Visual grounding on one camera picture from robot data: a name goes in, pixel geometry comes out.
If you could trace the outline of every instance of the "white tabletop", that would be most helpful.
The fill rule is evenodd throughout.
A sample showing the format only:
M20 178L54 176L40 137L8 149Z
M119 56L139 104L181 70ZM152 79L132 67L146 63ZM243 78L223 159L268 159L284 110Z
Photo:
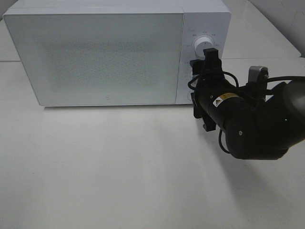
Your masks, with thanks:
M305 59L223 60L246 82ZM304 228L305 142L278 161L223 153L191 106L43 108L0 63L1 229Z
M223 59L300 57L301 53L246 0L224 0L232 13ZM18 61L19 56L0 21L0 61Z

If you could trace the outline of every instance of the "microwave oven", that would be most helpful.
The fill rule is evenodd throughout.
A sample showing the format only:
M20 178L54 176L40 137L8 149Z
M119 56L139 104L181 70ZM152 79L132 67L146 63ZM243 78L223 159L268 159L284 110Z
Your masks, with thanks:
M42 106L191 104L189 61L221 57L221 0L19 0L3 15Z

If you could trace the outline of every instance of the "microwave window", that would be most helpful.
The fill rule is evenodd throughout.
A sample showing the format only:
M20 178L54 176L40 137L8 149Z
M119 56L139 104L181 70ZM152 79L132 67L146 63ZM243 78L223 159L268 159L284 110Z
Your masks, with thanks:
M174 104L182 14L6 18L41 105Z

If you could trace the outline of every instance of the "warning label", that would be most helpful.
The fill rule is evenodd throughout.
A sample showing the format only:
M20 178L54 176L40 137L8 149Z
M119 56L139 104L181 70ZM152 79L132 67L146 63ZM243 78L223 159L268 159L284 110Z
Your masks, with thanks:
M220 95L219 97L217 97L214 102L213 105L215 107L218 107L224 100L228 99L228 98L232 98L232 97L239 97L237 94L235 93L225 93Z

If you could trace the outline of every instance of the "white knob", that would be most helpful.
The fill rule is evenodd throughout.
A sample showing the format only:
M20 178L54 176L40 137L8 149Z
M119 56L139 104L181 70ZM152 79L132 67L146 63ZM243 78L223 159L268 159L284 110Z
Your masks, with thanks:
M214 47L214 41L212 37L204 35L195 41L194 47L196 54L200 57L204 57L203 50Z

